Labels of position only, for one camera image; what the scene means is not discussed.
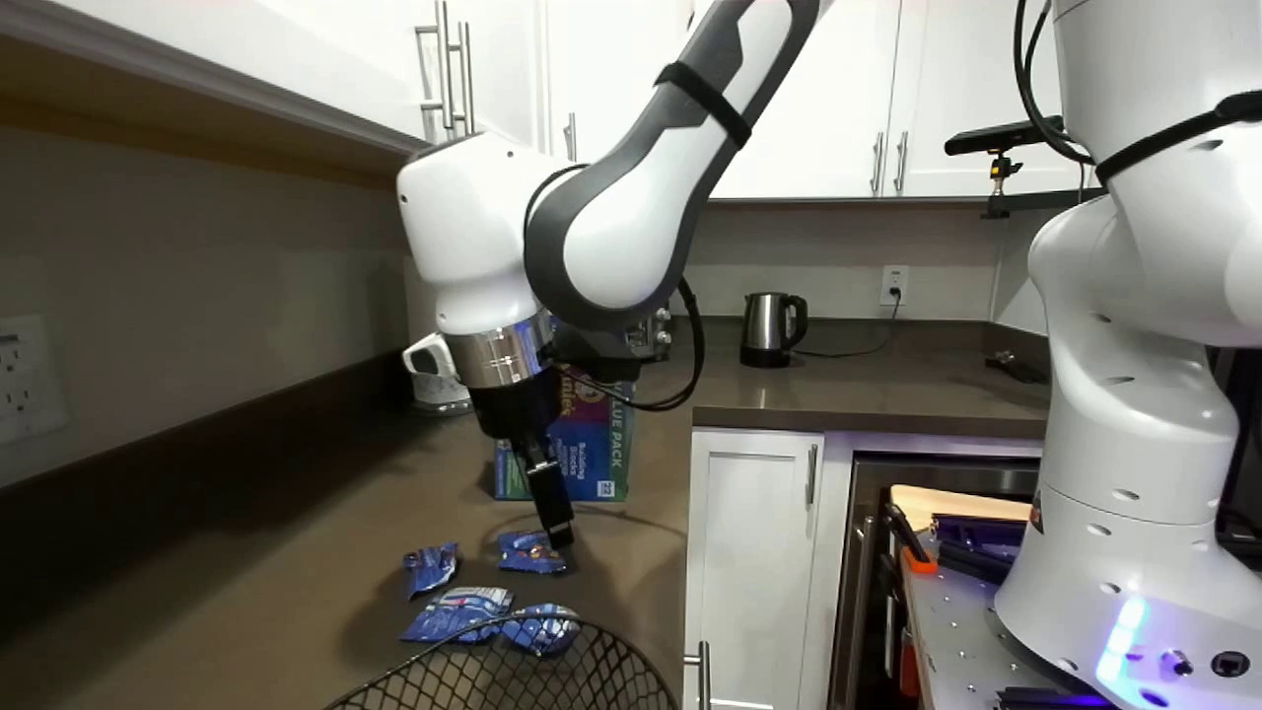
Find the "cabinet door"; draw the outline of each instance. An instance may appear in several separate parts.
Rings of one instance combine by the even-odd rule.
[[[819,456],[818,433],[695,433],[688,646],[709,642],[716,710],[826,708],[827,687],[800,687]]]
[[[592,162],[649,108],[679,54],[689,0],[550,0],[550,155]]]
[[[479,128],[546,151],[550,130],[550,0],[451,0],[475,28]]]
[[[826,4],[716,196],[871,196],[884,175],[901,0]]]
[[[417,116],[422,75],[415,49],[415,28],[434,25],[429,0],[54,4],[375,128],[434,137]]]
[[[1040,30],[1035,94],[1061,116],[1057,37]],[[904,0],[890,101],[890,175],[884,195],[992,195],[992,155],[946,158],[946,137],[1025,121],[1013,79],[1013,0]],[[1006,195],[1076,190],[1081,175],[1051,145],[1017,145]]]

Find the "cable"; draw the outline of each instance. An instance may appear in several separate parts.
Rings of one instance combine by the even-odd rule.
[[[1057,130],[1036,99],[1035,99],[1035,52],[1036,52],[1036,38],[1040,38],[1040,28],[1051,19],[1051,9],[1053,0],[1040,4],[1036,11],[1036,25],[1035,25],[1035,37],[1031,37],[1031,49],[1025,45],[1025,0],[1017,0],[1017,19],[1013,19],[1013,75],[1017,75],[1017,94],[1021,94],[1021,108],[1025,108],[1025,117],[1036,128],[1036,133],[1071,162],[1081,162],[1081,166],[1097,166],[1093,155],[1076,151],[1075,137],[1067,130]]]
[[[604,391],[609,399],[616,399],[621,407],[632,407],[632,410],[679,410],[688,399],[695,399],[699,382],[701,382],[701,371],[708,371],[708,326],[701,326],[701,308],[699,308],[699,295],[688,279],[679,279],[679,295],[684,295],[684,308],[688,308],[688,325],[689,325],[689,337],[695,337],[695,371],[689,378],[668,396],[668,399],[650,399],[650,403],[639,403],[639,399],[625,399],[616,391]]]
[[[855,347],[855,350],[796,350],[796,354],[804,354],[804,358],[860,358],[860,354],[875,354],[875,350],[884,350],[884,347],[890,347],[897,338],[901,338],[901,311],[904,311],[904,291],[897,291],[897,308],[890,308],[890,317],[884,321],[884,338],[879,343],[871,343],[871,347]]]

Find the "black wire basket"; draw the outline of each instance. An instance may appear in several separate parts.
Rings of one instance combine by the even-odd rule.
[[[675,710],[662,675],[632,642],[571,625],[567,650],[554,658],[504,638],[434,642],[332,710]]]

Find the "dark countertop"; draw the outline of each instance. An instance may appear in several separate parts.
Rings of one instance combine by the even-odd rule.
[[[762,430],[908,430],[1040,437],[1051,391],[986,366],[1006,337],[963,325],[812,325],[789,366],[743,366],[743,325],[708,326],[699,426]],[[649,385],[688,378],[689,338]]]
[[[679,687],[695,426],[1040,437],[1046,385],[984,366],[984,326],[908,325],[890,347],[871,350],[884,343],[879,326],[826,325],[804,347],[868,354],[796,358],[784,371],[743,366],[738,325],[708,330],[709,366],[695,403],[635,417],[632,496],[579,514],[571,576],[493,574],[491,535],[529,530],[533,509],[482,492],[491,442],[475,414],[355,414],[265,437],[273,445],[170,445],[174,460],[196,456],[202,470],[231,456],[233,485],[196,475],[183,496],[153,496],[145,541],[133,558],[104,563],[104,576],[37,558],[33,576],[49,574],[49,583],[73,596],[37,602],[39,614],[27,621],[0,614],[6,708],[324,708],[415,650],[398,642],[417,612],[403,596],[398,560],[438,541],[462,546],[462,583],[511,583],[521,602],[571,602],[643,646]],[[639,396],[672,391],[688,371],[689,350],[679,338],[675,358],[650,366]],[[145,509],[145,489],[129,489],[140,503],[119,509]]]

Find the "kettle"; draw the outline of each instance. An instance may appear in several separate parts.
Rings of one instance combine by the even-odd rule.
[[[468,391],[458,382],[458,366],[453,366],[451,347],[438,330],[411,343],[403,350],[403,366],[411,371],[411,396],[415,396],[417,410],[428,410],[428,414],[468,410]]]
[[[743,363],[747,366],[784,366],[789,350],[804,338],[809,303],[789,291],[750,291]]]

